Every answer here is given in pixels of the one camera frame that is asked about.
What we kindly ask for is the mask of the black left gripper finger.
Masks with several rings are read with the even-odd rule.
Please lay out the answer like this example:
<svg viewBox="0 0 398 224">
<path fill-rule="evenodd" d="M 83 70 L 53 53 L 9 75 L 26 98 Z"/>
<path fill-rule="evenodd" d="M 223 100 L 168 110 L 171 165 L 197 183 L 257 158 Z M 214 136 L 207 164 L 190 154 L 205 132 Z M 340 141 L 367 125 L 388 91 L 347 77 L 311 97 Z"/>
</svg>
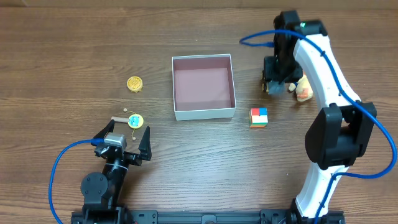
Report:
<svg viewBox="0 0 398 224">
<path fill-rule="evenodd" d="M 150 161 L 152 159 L 152 149 L 150 146 L 150 127 L 147 126 L 138 147 L 141 160 Z"/>
<path fill-rule="evenodd" d="M 93 139 L 104 139 L 108 133 L 114 130 L 115 121 L 112 119 Z"/>
</svg>

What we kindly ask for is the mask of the yellow and grey toy truck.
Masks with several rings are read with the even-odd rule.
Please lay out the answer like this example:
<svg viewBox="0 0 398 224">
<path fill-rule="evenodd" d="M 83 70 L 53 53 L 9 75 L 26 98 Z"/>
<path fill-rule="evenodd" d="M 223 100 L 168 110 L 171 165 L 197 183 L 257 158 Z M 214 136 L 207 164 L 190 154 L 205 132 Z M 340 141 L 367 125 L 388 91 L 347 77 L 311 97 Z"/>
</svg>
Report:
<svg viewBox="0 0 398 224">
<path fill-rule="evenodd" d="M 277 81 L 264 81 L 263 91 L 268 95 L 280 95 L 285 91 L 285 83 Z"/>
</svg>

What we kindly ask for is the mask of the cream plush animal toy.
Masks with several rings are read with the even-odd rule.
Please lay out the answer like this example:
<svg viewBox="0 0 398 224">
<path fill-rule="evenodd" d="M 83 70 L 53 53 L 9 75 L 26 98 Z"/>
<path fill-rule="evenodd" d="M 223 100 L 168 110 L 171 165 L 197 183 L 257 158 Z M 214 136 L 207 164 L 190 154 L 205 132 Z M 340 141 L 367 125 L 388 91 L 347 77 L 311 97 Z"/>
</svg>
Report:
<svg viewBox="0 0 398 224">
<path fill-rule="evenodd" d="M 298 82 L 291 83 L 288 91 L 295 92 L 299 102 L 307 101 L 313 97 L 313 90 L 306 74 L 303 74 Z"/>
</svg>

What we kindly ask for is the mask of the yellow round ridged toy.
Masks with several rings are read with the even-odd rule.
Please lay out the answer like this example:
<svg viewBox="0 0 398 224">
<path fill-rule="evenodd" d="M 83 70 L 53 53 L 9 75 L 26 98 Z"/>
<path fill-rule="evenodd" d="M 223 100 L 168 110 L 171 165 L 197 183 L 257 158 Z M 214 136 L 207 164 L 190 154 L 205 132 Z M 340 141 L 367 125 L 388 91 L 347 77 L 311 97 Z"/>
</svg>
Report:
<svg viewBox="0 0 398 224">
<path fill-rule="evenodd" d="M 126 82 L 126 86 L 131 92 L 137 93 L 142 90 L 143 81 L 138 76 L 132 76 L 132 77 L 128 78 L 128 80 Z"/>
</svg>

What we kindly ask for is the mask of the multicoloured puzzle cube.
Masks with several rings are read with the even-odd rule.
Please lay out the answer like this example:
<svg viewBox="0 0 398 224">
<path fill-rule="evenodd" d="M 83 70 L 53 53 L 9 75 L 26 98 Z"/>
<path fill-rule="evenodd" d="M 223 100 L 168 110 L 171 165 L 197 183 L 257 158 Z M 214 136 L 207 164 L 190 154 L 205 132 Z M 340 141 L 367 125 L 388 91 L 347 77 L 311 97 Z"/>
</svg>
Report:
<svg viewBox="0 0 398 224">
<path fill-rule="evenodd" d="M 268 124 L 267 108 L 251 108 L 249 111 L 249 124 L 251 128 L 264 128 Z"/>
</svg>

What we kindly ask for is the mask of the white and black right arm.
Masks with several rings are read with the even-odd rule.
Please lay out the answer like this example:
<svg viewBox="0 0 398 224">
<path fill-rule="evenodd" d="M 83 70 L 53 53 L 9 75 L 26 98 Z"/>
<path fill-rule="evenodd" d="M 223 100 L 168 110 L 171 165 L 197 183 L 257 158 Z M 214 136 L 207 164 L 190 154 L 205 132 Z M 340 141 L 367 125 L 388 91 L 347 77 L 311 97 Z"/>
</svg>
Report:
<svg viewBox="0 0 398 224">
<path fill-rule="evenodd" d="M 338 223 L 342 212 L 331 212 L 328 203 L 339 181 L 337 173 L 366 151 L 373 122 L 354 104 L 372 116 L 372 103 L 363 103 L 346 81 L 331 50 L 330 39 L 319 20 L 301 21 L 296 11 L 282 11 L 275 17 L 271 57 L 265 57 L 263 90 L 278 94 L 286 83 L 297 85 L 307 78 L 319 113 L 305 135 L 310 159 L 305 183 L 286 213 L 286 223 Z"/>
</svg>

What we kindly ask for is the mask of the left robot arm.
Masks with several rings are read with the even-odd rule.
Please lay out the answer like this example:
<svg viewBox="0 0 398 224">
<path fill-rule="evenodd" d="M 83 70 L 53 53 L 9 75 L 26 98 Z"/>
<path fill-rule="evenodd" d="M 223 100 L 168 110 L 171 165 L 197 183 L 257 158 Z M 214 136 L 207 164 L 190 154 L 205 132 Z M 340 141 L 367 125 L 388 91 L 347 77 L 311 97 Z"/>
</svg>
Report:
<svg viewBox="0 0 398 224">
<path fill-rule="evenodd" d="M 82 180 L 84 204 L 80 213 L 72 214 L 72 224 L 134 223 L 131 211 L 118 200 L 129 166 L 141 166 L 152 158 L 150 127 L 146 127 L 136 154 L 126 150 L 126 138 L 113 132 L 114 125 L 112 119 L 93 137 L 95 156 L 106 162 L 102 172 L 92 172 Z"/>
</svg>

